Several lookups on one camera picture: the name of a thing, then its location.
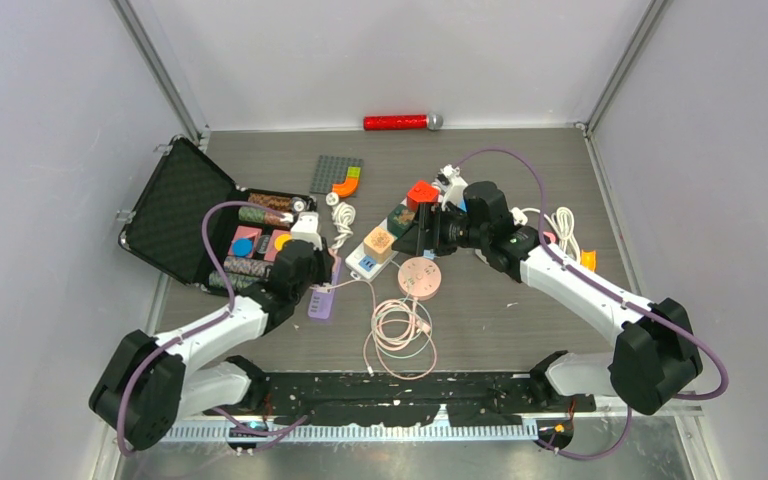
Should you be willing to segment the dark green cube adapter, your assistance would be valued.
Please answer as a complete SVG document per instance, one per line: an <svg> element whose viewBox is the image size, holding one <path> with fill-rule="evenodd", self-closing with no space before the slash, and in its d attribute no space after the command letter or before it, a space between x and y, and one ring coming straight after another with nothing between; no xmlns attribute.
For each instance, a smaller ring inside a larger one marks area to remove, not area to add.
<svg viewBox="0 0 768 480"><path fill-rule="evenodd" d="M386 218L386 230L395 238L404 235L411 227L415 212L404 204L398 204Z"/></svg>

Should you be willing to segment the beige cube adapter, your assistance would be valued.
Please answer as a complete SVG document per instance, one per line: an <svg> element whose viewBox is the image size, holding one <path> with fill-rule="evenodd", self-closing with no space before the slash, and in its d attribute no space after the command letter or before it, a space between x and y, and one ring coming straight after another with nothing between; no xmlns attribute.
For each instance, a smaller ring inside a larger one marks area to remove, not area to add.
<svg viewBox="0 0 768 480"><path fill-rule="evenodd" d="M363 252L378 264L386 263L392 254L392 244L396 238L385 227L376 226L364 238Z"/></svg>

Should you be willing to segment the white multicolour power strip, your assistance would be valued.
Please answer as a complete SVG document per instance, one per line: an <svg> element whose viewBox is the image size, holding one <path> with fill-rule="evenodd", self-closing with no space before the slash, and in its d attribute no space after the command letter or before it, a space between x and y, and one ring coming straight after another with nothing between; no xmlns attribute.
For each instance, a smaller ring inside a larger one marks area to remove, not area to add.
<svg viewBox="0 0 768 480"><path fill-rule="evenodd" d="M371 229L360 244L344 257L352 279L372 282L396 257L393 244L405 226L398 226L398 220L410 224L414 211L404 198L388 216Z"/></svg>

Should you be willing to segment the red cube socket adapter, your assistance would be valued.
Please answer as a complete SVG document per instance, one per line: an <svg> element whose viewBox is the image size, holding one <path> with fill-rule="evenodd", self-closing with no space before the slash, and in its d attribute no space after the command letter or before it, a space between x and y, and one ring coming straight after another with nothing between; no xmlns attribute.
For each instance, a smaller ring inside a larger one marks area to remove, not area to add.
<svg viewBox="0 0 768 480"><path fill-rule="evenodd" d="M406 194L406 206L416 212L421 204L438 201L439 190L424 180L417 181Z"/></svg>

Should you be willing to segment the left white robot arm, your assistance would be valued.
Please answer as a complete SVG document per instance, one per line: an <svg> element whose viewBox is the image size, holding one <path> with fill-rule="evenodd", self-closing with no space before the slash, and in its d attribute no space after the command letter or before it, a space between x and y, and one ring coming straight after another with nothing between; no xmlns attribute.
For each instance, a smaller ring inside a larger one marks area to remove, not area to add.
<svg viewBox="0 0 768 480"><path fill-rule="evenodd" d="M326 247L291 240L267 278L217 312L156 336L130 332L90 394L90 410L116 431L124 454L151 448L175 422L214 407L258 412L269 389L266 374L241 356L216 358L291 318L307 290L330 282L333 267Z"/></svg>

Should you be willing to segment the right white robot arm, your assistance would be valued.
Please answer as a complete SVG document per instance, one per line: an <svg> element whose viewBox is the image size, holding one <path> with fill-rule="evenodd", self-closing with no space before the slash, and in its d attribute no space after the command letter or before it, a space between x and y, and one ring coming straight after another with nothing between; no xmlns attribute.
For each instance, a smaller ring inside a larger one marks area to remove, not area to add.
<svg viewBox="0 0 768 480"><path fill-rule="evenodd" d="M651 302L575 262L509 208L493 182L466 186L462 205L426 183L419 187L406 198L412 216L395 251L442 257L477 250L491 268L547 294L612 346L607 355L558 351L533 367L530 392L540 408L556 410L574 395L603 395L652 415L701 373L688 314L678 302Z"/></svg>

